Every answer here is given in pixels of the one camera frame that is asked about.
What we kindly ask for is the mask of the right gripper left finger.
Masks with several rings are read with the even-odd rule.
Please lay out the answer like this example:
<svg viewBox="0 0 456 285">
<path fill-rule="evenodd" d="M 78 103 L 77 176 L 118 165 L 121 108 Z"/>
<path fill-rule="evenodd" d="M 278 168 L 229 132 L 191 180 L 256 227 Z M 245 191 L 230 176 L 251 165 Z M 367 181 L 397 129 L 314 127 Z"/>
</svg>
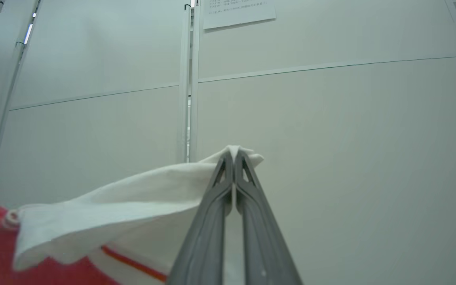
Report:
<svg viewBox="0 0 456 285">
<path fill-rule="evenodd" d="M 168 285 L 223 284 L 224 232 L 231 206 L 233 174 L 233 158 L 230 153 L 224 153 L 167 278 Z"/>
</svg>

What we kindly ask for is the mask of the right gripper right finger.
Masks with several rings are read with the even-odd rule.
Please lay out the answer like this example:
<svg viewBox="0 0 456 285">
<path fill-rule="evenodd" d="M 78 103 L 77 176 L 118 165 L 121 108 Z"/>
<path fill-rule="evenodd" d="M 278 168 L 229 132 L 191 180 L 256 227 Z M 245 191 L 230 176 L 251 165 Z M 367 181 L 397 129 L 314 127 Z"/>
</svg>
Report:
<svg viewBox="0 0 456 285">
<path fill-rule="evenodd" d="M 235 159 L 236 206 L 242 216 L 245 283 L 302 285 L 248 154 Z"/>
</svg>

